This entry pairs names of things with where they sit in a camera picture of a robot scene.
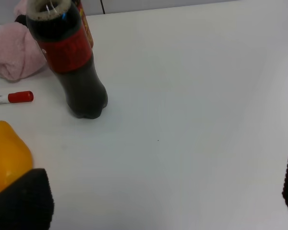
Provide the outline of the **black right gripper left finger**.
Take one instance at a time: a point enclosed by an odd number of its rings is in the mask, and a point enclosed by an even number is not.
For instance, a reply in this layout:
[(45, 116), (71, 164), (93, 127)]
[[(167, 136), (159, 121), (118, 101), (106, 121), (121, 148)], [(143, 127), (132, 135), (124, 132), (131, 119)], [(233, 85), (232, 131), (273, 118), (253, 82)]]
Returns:
[(0, 192), (0, 230), (48, 230), (54, 200), (45, 169), (31, 169)]

